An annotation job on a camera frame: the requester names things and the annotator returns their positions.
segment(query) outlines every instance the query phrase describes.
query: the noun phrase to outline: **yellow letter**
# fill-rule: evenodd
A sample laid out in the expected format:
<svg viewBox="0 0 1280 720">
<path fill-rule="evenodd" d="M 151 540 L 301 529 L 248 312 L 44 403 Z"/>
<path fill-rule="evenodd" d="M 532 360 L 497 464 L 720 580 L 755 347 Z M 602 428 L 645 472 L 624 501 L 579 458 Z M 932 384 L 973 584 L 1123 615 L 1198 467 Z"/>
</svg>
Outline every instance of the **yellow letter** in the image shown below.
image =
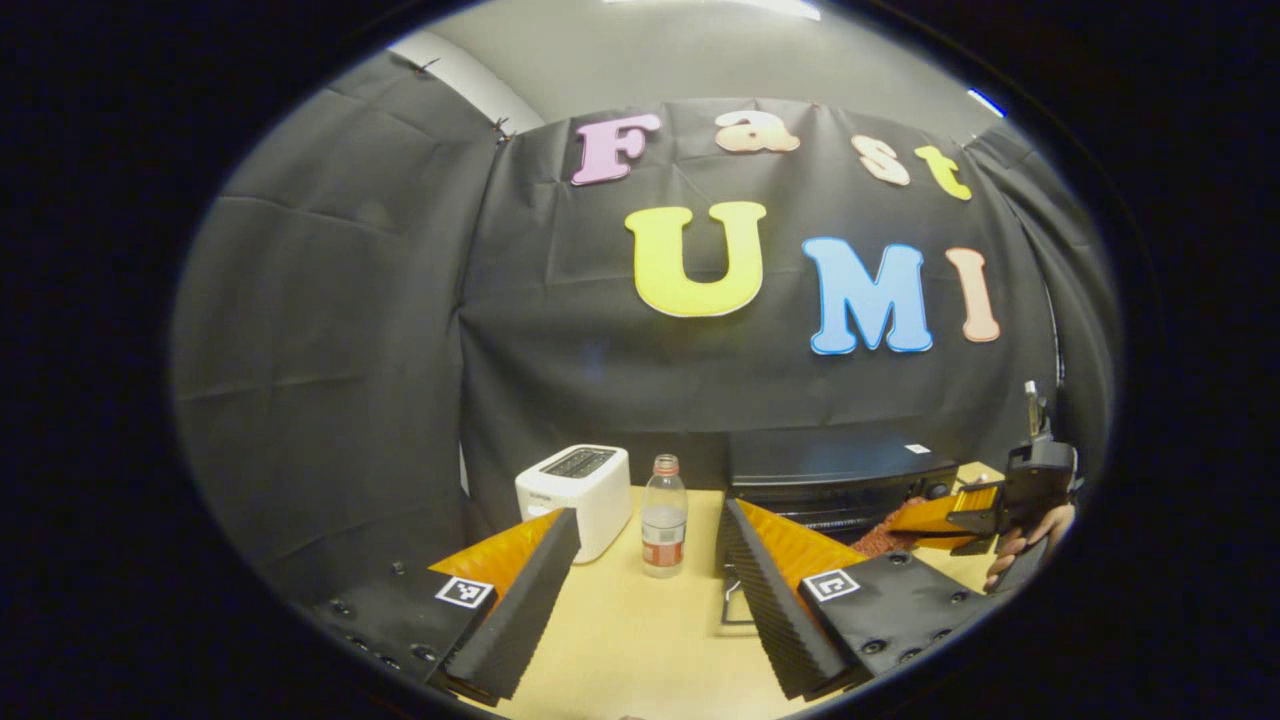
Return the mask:
<svg viewBox="0 0 1280 720">
<path fill-rule="evenodd" d="M 964 291 L 964 336 L 970 342 L 991 342 L 1000 337 L 1000 324 L 991 316 L 991 297 L 987 295 L 987 278 L 982 266 L 987 264 L 982 254 L 968 247 L 947 250 L 947 260 L 960 273 L 960 290 Z"/>
<path fill-rule="evenodd" d="M 932 145 L 925 145 L 924 147 L 915 149 L 915 156 L 923 158 L 925 163 L 929 164 L 929 169 L 933 170 L 933 179 L 938 181 L 942 190 L 947 191 L 948 195 L 959 197 L 960 200 L 969 200 L 973 197 L 973 191 L 968 187 L 956 182 L 955 172 L 960 168 L 942 154 L 941 150 Z"/>
<path fill-rule="evenodd" d="M 854 147 L 863 156 L 863 165 L 877 179 L 893 184 L 911 182 L 911 177 L 906 174 L 906 168 L 902 167 L 902 163 L 897 161 L 897 152 L 893 152 L 893 149 L 883 140 L 855 135 Z"/>
<path fill-rule="evenodd" d="M 716 133 L 716 145 L 730 152 L 754 152 L 768 149 L 790 152 L 800 147 L 800 138 L 787 132 L 782 118 L 759 110 L 739 110 L 716 118 L 724 128 Z"/>
<path fill-rule="evenodd" d="M 636 236 L 636 292 L 650 307 L 677 318 L 727 315 L 760 292 L 764 265 L 756 220 L 764 217 L 758 202 L 719 202 L 710 215 L 724 224 L 728 272 L 709 283 L 685 274 L 684 227 L 694 219 L 686 208 L 650 208 L 623 222 Z"/>
</svg>

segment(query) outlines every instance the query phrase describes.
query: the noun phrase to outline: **orange gripper pad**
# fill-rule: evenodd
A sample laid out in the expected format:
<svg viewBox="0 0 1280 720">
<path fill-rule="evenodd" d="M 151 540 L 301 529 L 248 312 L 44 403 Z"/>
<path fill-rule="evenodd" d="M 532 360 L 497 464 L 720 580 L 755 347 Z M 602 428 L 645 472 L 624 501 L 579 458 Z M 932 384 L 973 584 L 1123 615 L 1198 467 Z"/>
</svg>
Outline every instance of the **orange gripper pad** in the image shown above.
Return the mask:
<svg viewBox="0 0 1280 720">
<path fill-rule="evenodd" d="M 964 528 L 947 521 L 947 514 L 986 510 L 995 503 L 998 489 L 997 487 L 989 487 L 961 492 L 904 507 L 902 514 L 890 525 L 890 530 L 904 533 L 964 533 Z"/>
<path fill-rule="evenodd" d="M 947 536 L 938 538 L 922 536 L 915 538 L 915 544 L 920 547 L 932 547 L 934 550 L 955 550 L 957 547 L 964 547 L 975 539 L 978 539 L 978 536 Z"/>
<path fill-rule="evenodd" d="M 557 507 L 547 515 L 485 538 L 440 560 L 430 569 L 447 575 L 457 575 L 465 580 L 492 584 L 498 596 L 494 602 L 494 607 L 497 607 L 507 596 L 511 584 L 516 582 L 516 577 L 525 569 L 525 564 L 538 548 L 538 543 L 543 541 L 543 536 L 547 534 L 562 511 L 563 509 Z"/>
<path fill-rule="evenodd" d="M 840 541 L 810 530 L 809 528 L 769 512 L 750 502 L 737 501 L 746 520 L 755 528 L 760 541 L 769 551 L 769 559 L 777 566 L 787 587 L 795 593 L 800 607 L 806 607 L 800 597 L 800 580 L 827 570 L 847 568 L 867 560 L 867 556 L 850 548 Z"/>
</svg>

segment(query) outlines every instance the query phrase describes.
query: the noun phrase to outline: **wooden table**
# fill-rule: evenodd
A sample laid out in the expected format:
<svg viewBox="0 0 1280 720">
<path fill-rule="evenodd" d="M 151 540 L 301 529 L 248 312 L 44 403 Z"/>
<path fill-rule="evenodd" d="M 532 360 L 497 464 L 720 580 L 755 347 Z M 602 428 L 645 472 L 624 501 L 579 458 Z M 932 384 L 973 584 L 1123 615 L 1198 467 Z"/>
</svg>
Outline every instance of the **wooden table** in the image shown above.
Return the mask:
<svg viewBox="0 0 1280 720">
<path fill-rule="evenodd" d="M 982 473 L 1004 478 L 978 462 L 961 466 L 959 478 Z M 644 488 L 631 492 L 635 511 L 622 534 L 595 561 L 570 570 L 515 697 L 486 710 L 513 720 L 764 720 L 837 697 L 788 701 L 759 637 L 722 632 L 723 579 L 714 561 L 722 492 L 689 492 L 685 568 L 667 579 L 641 569 Z M 992 551 L 913 552 L 977 592 L 993 560 Z"/>
</svg>

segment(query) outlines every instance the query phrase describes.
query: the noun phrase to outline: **ceiling light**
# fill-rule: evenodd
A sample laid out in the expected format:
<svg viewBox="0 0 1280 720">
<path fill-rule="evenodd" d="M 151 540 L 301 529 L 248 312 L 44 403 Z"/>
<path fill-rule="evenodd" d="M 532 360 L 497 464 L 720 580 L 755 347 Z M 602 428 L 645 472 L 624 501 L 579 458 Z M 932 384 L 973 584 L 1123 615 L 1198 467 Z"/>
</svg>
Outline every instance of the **ceiling light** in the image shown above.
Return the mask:
<svg viewBox="0 0 1280 720">
<path fill-rule="evenodd" d="M 639 3 L 641 0 L 604 0 L 605 5 L 614 5 L 618 3 Z M 760 8 L 764 10 L 773 10 L 774 13 L 782 13 L 785 15 L 792 15 L 796 18 L 805 18 L 809 20 L 822 19 L 822 13 L 818 12 L 812 3 L 805 3 L 804 0 L 694 0 L 701 3 L 736 3 L 739 5 L 751 5 L 753 8 Z"/>
<path fill-rule="evenodd" d="M 970 91 L 969 91 L 969 97 L 973 97 L 973 99 L 974 99 L 974 100 L 977 100 L 978 102 L 982 102 L 982 106 L 983 106 L 983 108 L 986 108 L 986 109 L 991 110 L 992 113 L 995 113 L 995 114 L 1000 115 L 1001 118 L 1004 118 L 1004 117 L 1005 117 L 1005 111 L 1004 111 L 1004 110 L 1001 110 L 1000 108 L 996 108 L 996 104 L 995 104 L 995 102 L 992 102 L 991 100 L 987 100 L 987 99 L 986 99 L 986 97 L 984 97 L 984 96 L 983 96 L 983 95 L 982 95 L 980 92 L 978 92 L 977 90 L 970 90 Z"/>
</svg>

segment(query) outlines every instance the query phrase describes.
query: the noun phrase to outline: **pink letter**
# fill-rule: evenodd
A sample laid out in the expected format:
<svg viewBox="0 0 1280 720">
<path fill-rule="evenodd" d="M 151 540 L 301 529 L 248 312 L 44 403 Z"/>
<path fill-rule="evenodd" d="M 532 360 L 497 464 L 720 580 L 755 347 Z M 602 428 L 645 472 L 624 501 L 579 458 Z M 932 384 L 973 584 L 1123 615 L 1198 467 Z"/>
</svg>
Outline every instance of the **pink letter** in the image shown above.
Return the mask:
<svg viewBox="0 0 1280 720">
<path fill-rule="evenodd" d="M 991 342 L 1000 337 L 1000 323 L 991 316 L 991 296 L 987 295 L 987 278 L 982 266 L 987 260 L 982 252 L 968 247 L 947 250 L 947 260 L 960 273 L 960 291 L 964 293 L 964 307 L 968 318 L 964 322 L 964 337 L 969 342 Z"/>
<path fill-rule="evenodd" d="M 650 114 L 591 123 L 577 128 L 577 135 L 582 136 L 582 169 L 573 173 L 573 184 L 590 184 L 627 177 L 631 165 L 618 161 L 618 151 L 626 152 L 627 158 L 632 160 L 639 158 L 644 152 L 644 133 L 639 129 L 627 129 L 620 136 L 618 131 L 626 128 L 655 131 L 660 127 L 662 120 L 658 119 L 658 115 Z"/>
</svg>

